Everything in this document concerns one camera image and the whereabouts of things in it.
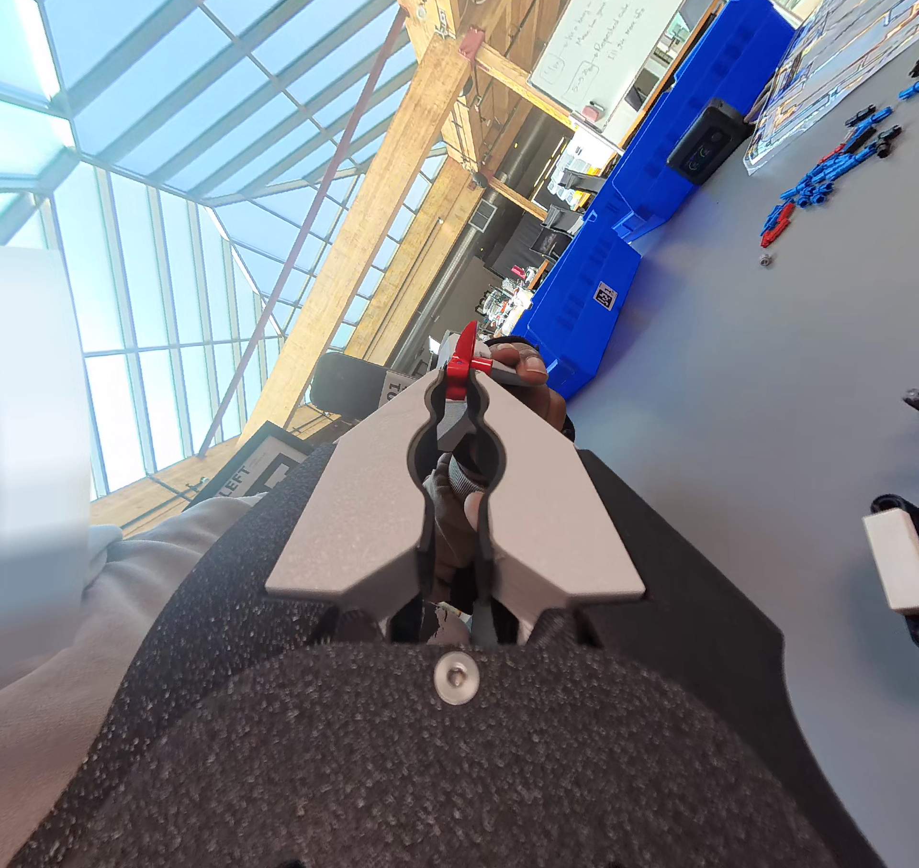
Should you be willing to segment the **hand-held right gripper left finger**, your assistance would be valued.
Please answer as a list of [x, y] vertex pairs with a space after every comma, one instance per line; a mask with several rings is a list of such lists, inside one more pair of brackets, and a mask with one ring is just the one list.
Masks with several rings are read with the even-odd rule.
[[336, 443], [267, 582], [274, 599], [366, 614], [390, 642], [421, 643], [434, 580], [440, 371], [413, 382]]

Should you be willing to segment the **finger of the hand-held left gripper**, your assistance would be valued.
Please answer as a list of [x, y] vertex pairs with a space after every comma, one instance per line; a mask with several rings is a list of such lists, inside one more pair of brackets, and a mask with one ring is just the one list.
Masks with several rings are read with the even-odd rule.
[[464, 439], [475, 436], [476, 427], [469, 415], [468, 400], [445, 400], [443, 416], [437, 423], [439, 452], [452, 453]]

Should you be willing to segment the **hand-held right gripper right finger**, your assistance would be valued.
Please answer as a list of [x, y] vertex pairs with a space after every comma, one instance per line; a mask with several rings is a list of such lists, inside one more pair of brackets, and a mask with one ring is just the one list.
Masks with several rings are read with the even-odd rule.
[[501, 605], [533, 626], [547, 609], [637, 601], [646, 587], [573, 444], [480, 371], [470, 373], [478, 508], [474, 644], [497, 644]]

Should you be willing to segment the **red toy brick piece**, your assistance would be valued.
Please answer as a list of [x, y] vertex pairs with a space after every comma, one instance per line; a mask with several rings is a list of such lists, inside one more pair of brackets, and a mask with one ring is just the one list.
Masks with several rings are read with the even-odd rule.
[[481, 344], [478, 329], [479, 324], [476, 321], [469, 322], [458, 335], [455, 344], [451, 346], [444, 369], [447, 401], [466, 400], [470, 374], [473, 370], [488, 375], [492, 371], [493, 358], [490, 356], [490, 351], [485, 349], [480, 354], [476, 350]]

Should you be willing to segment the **person's left forearm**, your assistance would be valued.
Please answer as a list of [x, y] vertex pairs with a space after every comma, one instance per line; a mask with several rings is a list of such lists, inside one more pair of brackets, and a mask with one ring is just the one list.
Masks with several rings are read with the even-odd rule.
[[91, 528], [71, 644], [2, 672], [2, 823], [39, 821], [83, 761], [159, 613], [262, 498], [202, 501], [139, 536]]

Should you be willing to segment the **grey desk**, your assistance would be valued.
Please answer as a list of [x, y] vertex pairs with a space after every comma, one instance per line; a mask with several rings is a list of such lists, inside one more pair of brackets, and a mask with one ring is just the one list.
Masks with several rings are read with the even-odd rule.
[[[580, 446], [783, 631], [803, 733], [888, 866], [917, 866], [917, 646], [863, 517], [884, 493], [917, 502], [902, 401], [917, 387], [917, 99], [897, 99], [916, 60], [914, 43], [756, 173], [738, 150], [637, 241], [601, 369], [569, 410]], [[894, 125], [890, 156], [761, 248], [782, 193]]]

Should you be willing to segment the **person's left hand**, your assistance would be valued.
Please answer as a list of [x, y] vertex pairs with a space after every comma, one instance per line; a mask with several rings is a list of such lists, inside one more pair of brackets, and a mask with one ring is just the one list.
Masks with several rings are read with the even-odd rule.
[[[476, 350], [481, 354], [485, 348], [489, 349], [494, 361], [527, 382], [525, 387], [511, 387], [511, 393], [553, 429], [573, 441], [575, 428], [567, 415], [565, 399], [549, 387], [549, 374], [538, 349], [518, 336], [493, 338], [481, 343]], [[440, 456], [424, 482], [435, 512], [435, 566], [428, 597], [432, 603], [452, 602], [452, 596], [458, 594], [453, 588], [456, 576], [474, 563], [478, 548], [465, 518], [463, 503], [466, 495], [483, 491], [483, 483], [472, 459], [457, 461], [452, 453]]]

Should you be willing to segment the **black framed marker board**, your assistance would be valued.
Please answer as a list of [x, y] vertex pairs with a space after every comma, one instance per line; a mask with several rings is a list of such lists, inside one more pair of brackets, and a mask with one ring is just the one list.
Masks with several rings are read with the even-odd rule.
[[265, 422], [208, 480], [188, 508], [214, 497], [243, 498], [267, 493], [311, 450], [305, 440]]

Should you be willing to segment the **tagged blue storage bin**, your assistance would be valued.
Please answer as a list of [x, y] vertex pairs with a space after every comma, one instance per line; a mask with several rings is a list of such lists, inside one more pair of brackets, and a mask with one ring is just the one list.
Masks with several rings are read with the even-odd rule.
[[538, 346], [549, 387], [564, 398], [595, 377], [639, 262], [616, 231], [585, 226], [516, 323], [514, 334]]

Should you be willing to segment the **stack of clear storage boxes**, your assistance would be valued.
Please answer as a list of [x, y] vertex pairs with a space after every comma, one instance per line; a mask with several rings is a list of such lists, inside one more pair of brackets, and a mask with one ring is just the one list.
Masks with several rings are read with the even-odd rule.
[[602, 176], [606, 165], [616, 154], [605, 141], [594, 141], [586, 135], [574, 135], [559, 154], [549, 172], [547, 188], [549, 193], [558, 198], [567, 208], [576, 210], [591, 195], [570, 188], [564, 181], [564, 173], [584, 173]]

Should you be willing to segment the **toy car model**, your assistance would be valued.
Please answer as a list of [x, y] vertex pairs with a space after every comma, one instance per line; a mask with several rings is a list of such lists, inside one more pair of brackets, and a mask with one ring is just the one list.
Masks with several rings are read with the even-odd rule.
[[888, 606], [918, 645], [918, 507], [900, 495], [882, 494], [863, 524]]

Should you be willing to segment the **pile of blue toy pins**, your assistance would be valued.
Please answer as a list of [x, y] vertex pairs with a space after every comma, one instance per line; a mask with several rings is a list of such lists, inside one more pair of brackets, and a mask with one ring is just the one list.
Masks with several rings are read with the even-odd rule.
[[844, 143], [832, 150], [802, 177], [798, 185], [782, 193], [783, 208], [823, 203], [845, 174], [879, 155], [881, 149], [888, 146], [887, 139], [874, 134], [855, 140], [855, 144]]

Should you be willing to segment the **long blue storage bin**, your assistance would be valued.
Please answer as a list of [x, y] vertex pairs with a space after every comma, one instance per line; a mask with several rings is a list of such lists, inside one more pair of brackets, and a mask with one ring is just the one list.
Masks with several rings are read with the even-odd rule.
[[593, 198], [583, 229], [595, 223], [633, 242], [671, 219], [695, 185], [667, 158], [712, 101], [745, 116], [794, 34], [771, 0], [728, 0]]

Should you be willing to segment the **whiteboard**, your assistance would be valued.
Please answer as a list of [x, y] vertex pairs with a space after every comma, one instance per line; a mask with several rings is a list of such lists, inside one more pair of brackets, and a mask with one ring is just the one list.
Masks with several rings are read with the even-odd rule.
[[569, 0], [529, 85], [576, 116], [588, 103], [603, 106], [594, 126], [613, 139], [607, 125], [689, 1]]

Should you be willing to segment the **printed instruction booklet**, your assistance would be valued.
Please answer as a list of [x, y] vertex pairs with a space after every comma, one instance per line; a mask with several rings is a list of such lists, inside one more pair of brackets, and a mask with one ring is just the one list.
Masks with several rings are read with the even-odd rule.
[[821, 0], [775, 71], [743, 164], [749, 175], [917, 41], [918, 0]]

